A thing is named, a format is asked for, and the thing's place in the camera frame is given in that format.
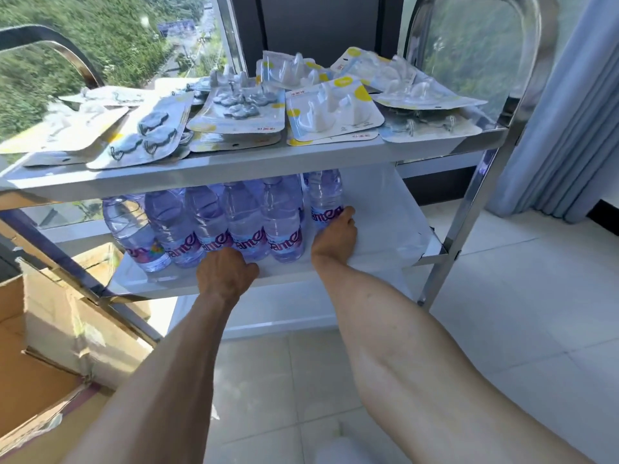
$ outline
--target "white shelf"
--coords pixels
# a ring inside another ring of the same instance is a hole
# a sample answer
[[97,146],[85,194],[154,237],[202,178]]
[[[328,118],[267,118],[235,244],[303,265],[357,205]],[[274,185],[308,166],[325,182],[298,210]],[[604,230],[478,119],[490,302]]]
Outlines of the white shelf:
[[[411,297],[401,270],[385,270],[374,275]],[[168,333],[187,315],[196,298],[197,295],[178,298]],[[336,312],[321,281],[298,281],[250,288],[232,310],[223,339],[335,326]]]
[[483,117],[478,124],[484,132],[466,139],[386,143],[377,137],[368,141],[305,147],[290,147],[282,140],[275,145],[250,150],[190,155],[176,163],[103,171],[92,171],[85,164],[25,168],[22,166],[28,159],[25,156],[0,173],[0,210],[364,164],[426,160],[500,146],[506,129]]
[[[344,203],[357,209],[359,238],[350,265],[365,272],[413,265],[430,248],[441,250],[428,221],[393,165],[358,166],[341,170]],[[292,264],[281,264],[271,256],[261,260],[260,276],[253,286],[276,285],[317,278],[310,262],[315,229],[311,221],[304,229],[305,253]],[[147,274],[125,256],[108,285],[116,295],[148,298],[197,293],[195,269],[169,266]]]

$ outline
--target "window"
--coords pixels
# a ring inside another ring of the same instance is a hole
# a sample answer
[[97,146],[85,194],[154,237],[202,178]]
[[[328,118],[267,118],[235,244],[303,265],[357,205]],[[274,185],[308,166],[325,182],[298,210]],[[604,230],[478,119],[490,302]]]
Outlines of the window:
[[[148,88],[158,77],[204,76],[230,61],[216,0],[0,0],[0,28],[21,24],[43,24],[65,35],[110,85]],[[39,122],[54,97],[83,86],[71,64],[49,47],[0,54],[0,142]],[[20,156],[0,156],[0,170]],[[100,200],[27,213],[40,227],[102,218]]]
[[[404,43],[417,0],[404,0],[398,51]],[[558,0],[563,52],[588,0]],[[496,119],[514,84],[522,46],[520,19],[500,0],[437,0],[432,14],[423,70],[449,89],[488,101],[480,108]]]

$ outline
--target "right hand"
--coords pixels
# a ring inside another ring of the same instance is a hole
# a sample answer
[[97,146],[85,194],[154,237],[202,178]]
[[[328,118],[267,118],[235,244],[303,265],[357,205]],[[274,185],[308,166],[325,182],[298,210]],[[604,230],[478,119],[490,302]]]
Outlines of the right hand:
[[357,227],[352,216],[353,207],[346,207],[342,214],[314,238],[311,261],[314,266],[321,260],[331,259],[346,264],[357,243]]
[[197,288],[201,295],[217,293],[224,299],[238,299],[258,276],[257,264],[246,264],[236,249],[225,247],[209,252],[197,267]]

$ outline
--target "water bottle label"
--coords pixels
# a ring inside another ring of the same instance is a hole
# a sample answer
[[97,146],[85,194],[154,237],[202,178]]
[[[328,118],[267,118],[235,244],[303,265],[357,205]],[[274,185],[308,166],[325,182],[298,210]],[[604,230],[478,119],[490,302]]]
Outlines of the water bottle label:
[[195,252],[198,249],[200,249],[200,241],[198,241],[196,233],[191,233],[180,246],[166,249],[166,252],[170,257],[174,258],[180,257],[188,252]]
[[303,243],[301,227],[290,236],[270,236],[267,234],[267,241],[270,249],[278,254],[288,254],[294,252]]
[[337,208],[330,208],[329,210],[318,210],[314,207],[311,208],[311,218],[316,222],[320,229],[329,226],[332,219],[339,217],[344,208],[340,205]]
[[198,236],[200,244],[206,251],[219,250],[222,247],[232,246],[232,236],[226,230],[225,233],[221,233],[218,236]]
[[255,232],[253,236],[246,237],[233,234],[232,239],[234,240],[236,249],[243,252],[244,250],[251,250],[256,246],[264,244],[267,240],[267,236],[264,233],[264,228],[262,227],[260,228],[260,231]]
[[134,249],[127,249],[127,254],[129,254],[138,264],[148,264],[149,262],[153,262],[164,255],[164,253],[165,250],[161,247],[159,241],[153,241],[151,247],[135,247]]

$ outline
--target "blue curtain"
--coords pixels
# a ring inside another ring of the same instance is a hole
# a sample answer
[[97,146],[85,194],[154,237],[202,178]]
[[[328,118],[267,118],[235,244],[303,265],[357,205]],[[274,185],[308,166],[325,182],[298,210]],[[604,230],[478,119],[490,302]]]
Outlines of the blue curtain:
[[590,0],[487,209],[576,223],[619,176],[619,0]]

